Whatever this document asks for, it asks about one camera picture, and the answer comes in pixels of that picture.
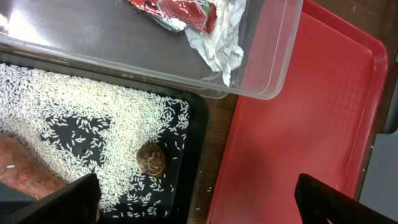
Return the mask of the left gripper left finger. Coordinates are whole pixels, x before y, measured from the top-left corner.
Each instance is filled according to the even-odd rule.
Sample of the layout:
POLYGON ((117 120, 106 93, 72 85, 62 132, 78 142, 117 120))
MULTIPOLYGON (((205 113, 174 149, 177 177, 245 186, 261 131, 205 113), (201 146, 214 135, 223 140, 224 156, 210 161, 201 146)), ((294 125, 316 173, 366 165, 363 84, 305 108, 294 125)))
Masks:
POLYGON ((96 223, 100 196, 97 176, 87 174, 37 202, 1 217, 1 224, 96 223))

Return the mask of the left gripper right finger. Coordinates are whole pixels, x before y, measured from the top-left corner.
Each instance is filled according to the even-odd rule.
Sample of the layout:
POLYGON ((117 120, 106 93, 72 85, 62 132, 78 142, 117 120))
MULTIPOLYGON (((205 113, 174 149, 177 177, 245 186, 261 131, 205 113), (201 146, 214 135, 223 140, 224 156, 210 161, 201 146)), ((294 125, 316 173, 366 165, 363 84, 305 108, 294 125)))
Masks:
POLYGON ((300 174, 295 201, 303 223, 397 224, 308 174, 300 174))

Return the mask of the orange carrot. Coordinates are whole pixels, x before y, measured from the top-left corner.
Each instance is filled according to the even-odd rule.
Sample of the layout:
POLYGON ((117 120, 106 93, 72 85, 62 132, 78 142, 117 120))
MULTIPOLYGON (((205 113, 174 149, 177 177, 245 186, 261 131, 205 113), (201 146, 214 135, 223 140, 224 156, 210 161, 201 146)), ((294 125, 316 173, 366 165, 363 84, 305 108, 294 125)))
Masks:
POLYGON ((1 134, 1 182, 40 200, 67 184, 15 139, 1 134))

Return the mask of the white rice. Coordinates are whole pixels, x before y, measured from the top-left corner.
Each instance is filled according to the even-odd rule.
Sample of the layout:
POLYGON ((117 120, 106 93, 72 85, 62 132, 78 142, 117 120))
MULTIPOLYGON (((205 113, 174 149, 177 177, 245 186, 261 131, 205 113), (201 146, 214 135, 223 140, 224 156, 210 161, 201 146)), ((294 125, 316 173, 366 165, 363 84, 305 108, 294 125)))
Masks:
POLYGON ((175 134, 188 124, 188 104, 182 100, 1 65, 1 132, 67 183, 96 174, 104 216, 155 215, 160 203, 155 194, 167 187, 165 174, 156 179, 142 173, 136 153, 148 142, 160 147, 162 133, 175 134))

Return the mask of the brown mushroom piece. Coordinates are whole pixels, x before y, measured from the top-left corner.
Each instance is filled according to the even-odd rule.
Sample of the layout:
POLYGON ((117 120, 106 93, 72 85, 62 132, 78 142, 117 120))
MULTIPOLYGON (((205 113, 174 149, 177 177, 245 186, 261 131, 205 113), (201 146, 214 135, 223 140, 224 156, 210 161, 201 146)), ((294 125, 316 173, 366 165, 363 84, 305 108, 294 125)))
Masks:
POLYGON ((165 153, 157 144, 153 142, 148 142, 137 151, 136 161, 139 170, 144 174, 156 179, 165 174, 165 153))

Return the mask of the white napkin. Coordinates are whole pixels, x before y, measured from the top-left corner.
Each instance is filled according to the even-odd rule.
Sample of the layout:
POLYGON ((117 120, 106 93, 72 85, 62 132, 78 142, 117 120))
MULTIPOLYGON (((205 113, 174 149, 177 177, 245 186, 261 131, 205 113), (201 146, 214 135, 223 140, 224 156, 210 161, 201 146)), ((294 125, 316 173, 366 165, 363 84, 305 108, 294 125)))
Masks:
POLYGON ((230 86, 231 71, 241 65, 244 50, 238 45, 239 23, 246 0, 209 0, 216 6, 216 21, 211 33, 191 27, 185 34, 191 48, 198 51, 213 72, 221 72, 223 83, 230 86))

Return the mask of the red snack wrapper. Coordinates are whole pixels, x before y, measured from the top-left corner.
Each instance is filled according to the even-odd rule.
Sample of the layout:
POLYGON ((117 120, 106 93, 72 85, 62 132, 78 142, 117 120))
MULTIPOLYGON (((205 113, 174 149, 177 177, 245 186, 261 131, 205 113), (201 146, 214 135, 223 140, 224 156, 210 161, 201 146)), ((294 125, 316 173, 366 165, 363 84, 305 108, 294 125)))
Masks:
POLYGON ((180 32, 186 26, 190 26, 210 34, 217 19, 216 5, 209 1, 127 0, 127 2, 174 32, 180 32))

